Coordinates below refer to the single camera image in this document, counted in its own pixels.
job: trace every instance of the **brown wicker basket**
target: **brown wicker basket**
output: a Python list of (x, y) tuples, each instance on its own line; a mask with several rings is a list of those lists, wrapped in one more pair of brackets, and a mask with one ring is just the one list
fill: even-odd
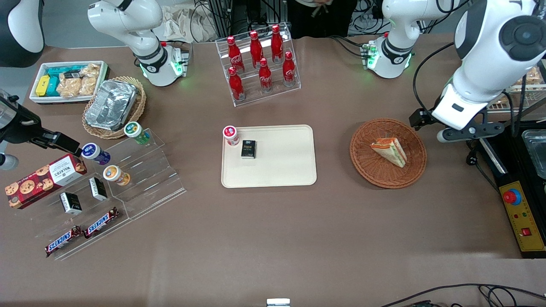
[[(403, 168), (392, 164), (370, 147), (378, 138), (398, 138), (408, 158)], [(349, 151), (360, 175), (380, 187), (407, 187), (425, 171), (426, 149), (423, 141), (410, 126), (398, 120), (374, 119), (365, 122), (354, 133)]]
[[(133, 77), (127, 77), (127, 76), (115, 77), (112, 80), (130, 83), (136, 86), (136, 88), (138, 89), (138, 94), (136, 96), (135, 103), (133, 104), (133, 107), (131, 108), (131, 111), (129, 112), (129, 116), (127, 116), (128, 118), (127, 122), (137, 121), (140, 115), (142, 115), (142, 113), (144, 112), (144, 106), (146, 105), (146, 93), (144, 92), (144, 88), (142, 84), (140, 83), (139, 80)], [(120, 137), (124, 136), (125, 134), (123, 132), (123, 129), (119, 131), (109, 131), (106, 129), (91, 127), (85, 122), (85, 112), (89, 110), (94, 100), (95, 100), (95, 96), (93, 96), (93, 98), (91, 98), (87, 106), (85, 106), (84, 116), (82, 117), (82, 122), (84, 123), (85, 130), (89, 132), (89, 134), (94, 135), (96, 137), (100, 137), (101, 139), (112, 140), (112, 139), (119, 139)]]

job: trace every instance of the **person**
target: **person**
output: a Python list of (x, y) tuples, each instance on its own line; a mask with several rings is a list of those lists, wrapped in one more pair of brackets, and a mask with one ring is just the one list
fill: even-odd
[(292, 38), (347, 36), (358, 0), (288, 0)]

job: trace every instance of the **coca-cola bottle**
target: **coca-cola bottle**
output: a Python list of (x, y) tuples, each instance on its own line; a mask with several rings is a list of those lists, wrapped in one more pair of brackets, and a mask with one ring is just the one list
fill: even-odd
[(282, 65), (282, 74), (284, 76), (284, 80), (282, 82), (284, 83), (284, 86), (292, 87), (294, 84), (296, 84), (296, 65), (294, 65), (294, 60), (292, 59), (292, 52), (286, 51), (284, 55), (286, 59)]
[(237, 75), (237, 69), (235, 67), (230, 67), (228, 69), (229, 72), (229, 87), (232, 88), (233, 98), (235, 98), (236, 101), (243, 101), (245, 100), (245, 90), (242, 88), (242, 81), (241, 77)]
[(250, 55), (252, 56), (252, 66), (254, 69), (260, 69), (260, 60), (264, 57), (262, 45), (258, 40), (258, 32), (250, 31)]
[(271, 57), (273, 63), (280, 64), (284, 60), (284, 53), (282, 52), (282, 37), (280, 33), (281, 27), (279, 25), (273, 25), (273, 37), (271, 38)]
[(228, 56), (237, 72), (244, 73), (245, 65), (242, 62), (241, 50), (235, 45), (235, 38), (233, 36), (228, 36)]
[(273, 83), (271, 82), (271, 71), (268, 67), (268, 61), (265, 58), (260, 60), (260, 86), (262, 87), (262, 92), (269, 93), (273, 90)]

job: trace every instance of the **acrylic bottle rack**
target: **acrylic bottle rack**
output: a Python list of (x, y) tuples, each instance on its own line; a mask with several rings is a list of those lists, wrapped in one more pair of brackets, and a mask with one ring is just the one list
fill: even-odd
[[(51, 257), (66, 259), (121, 226), (185, 193), (178, 174), (169, 165), (162, 150), (164, 143), (150, 129), (146, 131), (150, 135), (146, 145), (139, 145), (130, 138), (119, 142), (106, 149), (111, 155), (107, 165), (100, 166), (93, 161), (85, 160), (87, 174), (29, 207), (17, 210), (16, 216), (30, 219), (36, 237), (36, 248), (43, 252), (44, 256), (44, 247), (67, 233), (74, 225), (85, 230), (113, 207), (118, 209), (120, 215), (104, 226), (99, 233), (89, 239), (85, 239), (83, 235), (73, 238)], [(102, 172), (109, 165), (117, 165), (128, 173), (131, 176), (129, 184), (119, 186), (103, 179)], [(89, 179), (92, 177), (100, 179), (107, 187), (106, 200), (93, 198), (89, 186)], [(71, 215), (64, 212), (60, 200), (60, 194), (63, 192), (78, 195), (82, 213)]]
[(231, 88), (229, 87), (229, 73), (228, 69), (232, 66), (231, 60), (228, 56), (228, 42), (226, 38), (222, 38), (216, 41), (216, 49), (218, 50), (218, 55), (220, 56), (220, 62), (222, 64), (222, 69), (224, 71), (224, 77), (228, 82), (228, 90), (232, 96), (232, 101), (234, 106), (240, 106), (250, 102), (255, 102), (260, 99), (267, 97), (279, 95), (282, 93), (295, 91), (301, 88), (300, 75), (298, 73), (298, 63), (296, 61), (296, 54), (294, 52), (294, 45), (292, 44), (292, 37), (290, 36), (290, 31), (286, 23), (280, 24), (280, 34), (283, 41), (283, 50), (292, 52), (292, 59), (294, 60), (295, 65), (295, 78), (296, 84), (292, 87), (286, 87), (283, 83), (284, 77), (282, 73), (282, 64), (275, 64), (271, 58), (271, 37), (272, 31), (271, 27), (265, 27), (256, 29), (258, 32), (258, 39), (262, 45), (264, 57), (268, 59), (268, 66), (271, 70), (271, 80), (273, 82), (273, 90), (269, 93), (262, 92), (260, 86), (260, 78), (258, 76), (258, 70), (252, 67), (252, 57), (250, 55), (250, 32), (241, 33), (234, 35), (235, 44), (241, 50), (241, 56), (243, 64), (245, 65), (245, 72), (240, 73), (239, 77), (242, 80), (242, 86), (245, 91), (246, 98), (243, 101), (236, 101), (233, 98)]

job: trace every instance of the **yellow package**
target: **yellow package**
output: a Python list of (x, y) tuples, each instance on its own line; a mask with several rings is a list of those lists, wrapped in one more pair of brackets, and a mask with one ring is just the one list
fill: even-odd
[(42, 76), (38, 81), (38, 86), (36, 87), (36, 95), (39, 97), (45, 96), (45, 93), (48, 91), (49, 85), (49, 75)]

